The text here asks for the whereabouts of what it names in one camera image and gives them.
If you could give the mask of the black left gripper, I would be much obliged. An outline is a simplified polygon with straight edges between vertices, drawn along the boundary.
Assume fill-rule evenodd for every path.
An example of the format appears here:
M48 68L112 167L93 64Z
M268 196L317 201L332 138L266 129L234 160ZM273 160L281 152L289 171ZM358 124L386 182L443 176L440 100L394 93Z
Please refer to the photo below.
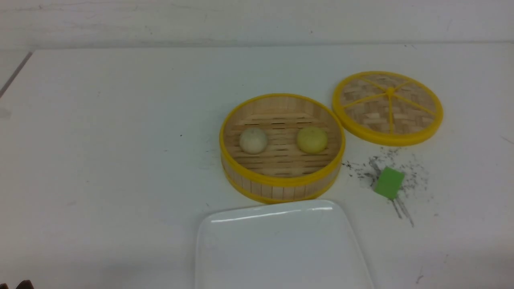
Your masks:
M33 283L30 280L21 281L16 289L33 289Z

